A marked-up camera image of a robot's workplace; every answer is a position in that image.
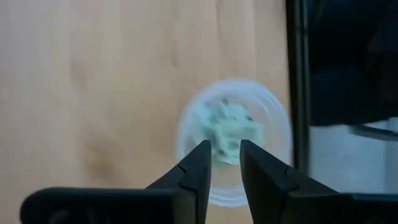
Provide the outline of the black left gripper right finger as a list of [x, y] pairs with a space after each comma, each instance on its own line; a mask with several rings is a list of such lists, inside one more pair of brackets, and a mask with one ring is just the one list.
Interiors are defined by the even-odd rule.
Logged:
[[339, 193], [249, 140], [240, 165], [254, 223], [397, 223], [397, 195]]

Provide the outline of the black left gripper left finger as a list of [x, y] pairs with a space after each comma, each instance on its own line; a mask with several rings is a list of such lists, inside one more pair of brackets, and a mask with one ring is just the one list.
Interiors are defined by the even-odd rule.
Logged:
[[22, 224], [204, 223], [211, 181], [211, 144], [201, 142], [144, 189], [51, 187], [30, 194]]

